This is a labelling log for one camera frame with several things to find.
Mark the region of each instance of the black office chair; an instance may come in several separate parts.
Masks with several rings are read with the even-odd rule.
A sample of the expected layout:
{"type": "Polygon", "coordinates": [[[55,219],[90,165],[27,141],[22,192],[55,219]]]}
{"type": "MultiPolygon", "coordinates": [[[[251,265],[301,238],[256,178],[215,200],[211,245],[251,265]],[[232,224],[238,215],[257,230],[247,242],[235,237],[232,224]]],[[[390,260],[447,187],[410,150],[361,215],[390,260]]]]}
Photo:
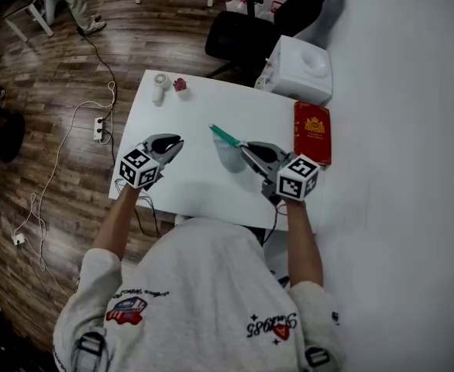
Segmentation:
{"type": "Polygon", "coordinates": [[[248,15],[223,11],[215,18],[205,52],[207,55],[230,62],[208,74],[212,78],[224,71],[240,67],[256,78],[281,35],[295,36],[310,26],[320,15],[325,0],[287,0],[273,14],[273,23],[255,17],[255,3],[246,0],[248,15]]]}

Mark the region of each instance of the pants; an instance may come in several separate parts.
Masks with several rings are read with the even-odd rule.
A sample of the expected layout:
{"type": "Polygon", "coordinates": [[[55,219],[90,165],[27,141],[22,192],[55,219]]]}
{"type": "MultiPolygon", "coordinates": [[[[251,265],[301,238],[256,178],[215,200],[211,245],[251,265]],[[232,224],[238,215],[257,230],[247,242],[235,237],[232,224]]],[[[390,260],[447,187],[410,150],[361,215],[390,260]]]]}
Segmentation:
{"type": "Polygon", "coordinates": [[[88,11],[88,4],[86,0],[65,0],[69,9],[74,16],[77,25],[85,32],[89,32],[96,26],[95,21],[88,11]]]}

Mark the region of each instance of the red heart graphic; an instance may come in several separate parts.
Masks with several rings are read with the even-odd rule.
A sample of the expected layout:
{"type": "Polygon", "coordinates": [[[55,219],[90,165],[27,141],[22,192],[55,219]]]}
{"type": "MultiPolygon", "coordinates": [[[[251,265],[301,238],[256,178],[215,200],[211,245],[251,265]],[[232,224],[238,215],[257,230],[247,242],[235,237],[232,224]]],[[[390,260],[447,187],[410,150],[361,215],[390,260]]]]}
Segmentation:
{"type": "Polygon", "coordinates": [[[287,325],[276,325],[273,328],[273,333],[275,333],[277,336],[279,336],[282,340],[287,340],[289,337],[289,328],[287,325]]]}

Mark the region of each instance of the white appliance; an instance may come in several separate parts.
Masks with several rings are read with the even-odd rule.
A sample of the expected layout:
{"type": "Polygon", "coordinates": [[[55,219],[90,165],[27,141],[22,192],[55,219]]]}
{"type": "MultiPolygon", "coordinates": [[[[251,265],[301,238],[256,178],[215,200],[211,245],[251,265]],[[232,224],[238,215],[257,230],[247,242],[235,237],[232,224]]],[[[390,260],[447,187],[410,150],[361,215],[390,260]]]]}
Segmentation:
{"type": "Polygon", "coordinates": [[[255,88],[321,105],[332,95],[328,53],[305,41],[281,36],[255,88]]]}

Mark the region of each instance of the red and blue logo patch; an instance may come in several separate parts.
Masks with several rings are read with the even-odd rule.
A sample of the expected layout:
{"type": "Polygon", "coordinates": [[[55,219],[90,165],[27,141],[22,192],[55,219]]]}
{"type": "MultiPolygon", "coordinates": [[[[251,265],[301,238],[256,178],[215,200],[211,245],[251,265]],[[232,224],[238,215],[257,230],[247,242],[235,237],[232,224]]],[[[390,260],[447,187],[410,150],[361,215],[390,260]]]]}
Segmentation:
{"type": "Polygon", "coordinates": [[[143,320],[141,312],[148,304],[141,298],[135,296],[120,301],[115,307],[106,313],[106,320],[115,320],[118,324],[129,322],[133,325],[140,323],[143,320]]]}

